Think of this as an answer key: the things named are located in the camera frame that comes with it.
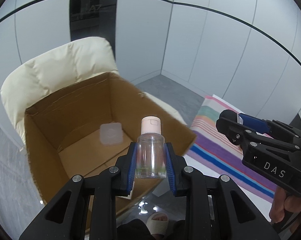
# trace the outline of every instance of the sandal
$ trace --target sandal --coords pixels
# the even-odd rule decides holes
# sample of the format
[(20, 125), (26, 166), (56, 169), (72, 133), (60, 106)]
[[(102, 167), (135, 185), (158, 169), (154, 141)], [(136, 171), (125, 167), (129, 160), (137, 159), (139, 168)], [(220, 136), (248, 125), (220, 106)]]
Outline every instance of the sandal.
[(164, 214), (164, 213), (156, 212), (148, 218), (146, 226), (147, 226), (147, 228), (148, 228), (151, 235), (158, 234), (158, 235), (163, 235), (164, 236), (166, 234), (166, 230), (167, 230), (167, 227), (169, 225), (169, 220), (168, 220), (168, 217), (167, 217), (167, 221), (153, 220), (153, 217), (155, 217), (159, 214), (163, 214), (167, 217), (167, 215)]

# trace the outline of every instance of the bottle bottom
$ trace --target bottle bottom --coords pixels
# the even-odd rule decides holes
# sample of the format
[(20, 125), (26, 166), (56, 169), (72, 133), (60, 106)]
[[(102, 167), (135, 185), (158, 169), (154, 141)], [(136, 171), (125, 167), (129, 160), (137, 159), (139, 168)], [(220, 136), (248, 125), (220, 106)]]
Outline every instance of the bottle bottom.
[(138, 179), (164, 179), (166, 178), (166, 172), (159, 173), (136, 173), (136, 178)]

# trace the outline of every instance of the brown cardboard box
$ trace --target brown cardboard box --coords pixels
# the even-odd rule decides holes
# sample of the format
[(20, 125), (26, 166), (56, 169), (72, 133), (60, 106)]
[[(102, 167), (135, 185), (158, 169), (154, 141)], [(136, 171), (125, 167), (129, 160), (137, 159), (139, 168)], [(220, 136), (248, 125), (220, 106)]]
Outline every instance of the brown cardboard box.
[[(131, 83), (104, 73), (58, 90), (25, 111), (28, 159), (36, 186), (47, 203), (74, 175), (99, 174), (127, 153), (140, 135), (143, 117), (161, 119), (162, 134), (183, 155), (195, 140), (185, 125), (145, 96)], [(121, 145), (103, 146), (101, 124), (120, 122)], [(116, 198), (116, 214), (133, 206), (157, 184), (157, 179), (135, 179), (132, 199)]]

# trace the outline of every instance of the black pants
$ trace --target black pants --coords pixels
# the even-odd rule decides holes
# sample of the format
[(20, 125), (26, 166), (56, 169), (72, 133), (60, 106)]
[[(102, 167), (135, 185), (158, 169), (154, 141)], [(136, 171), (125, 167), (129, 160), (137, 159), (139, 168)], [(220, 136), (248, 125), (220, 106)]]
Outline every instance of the black pants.
[[(185, 220), (177, 221), (173, 226), (173, 233), (167, 240), (182, 240), (184, 238)], [(117, 228), (118, 240), (155, 240), (143, 221), (134, 219)]]

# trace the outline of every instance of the finger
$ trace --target finger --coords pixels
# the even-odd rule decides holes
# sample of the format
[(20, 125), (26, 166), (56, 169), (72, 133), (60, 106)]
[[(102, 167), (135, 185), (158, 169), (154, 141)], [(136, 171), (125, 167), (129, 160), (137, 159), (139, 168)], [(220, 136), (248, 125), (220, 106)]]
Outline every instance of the finger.
[(301, 212), (301, 198), (296, 196), (289, 196), (285, 200), (284, 207), (289, 212)]
[(298, 215), (298, 218), (296, 219), (296, 221), (289, 228), (291, 233), (294, 233), (300, 224), (301, 224), (301, 214)]
[(281, 187), (275, 190), (272, 207), (269, 216), (274, 223), (281, 222), (284, 218), (284, 203), (286, 199), (286, 192)]

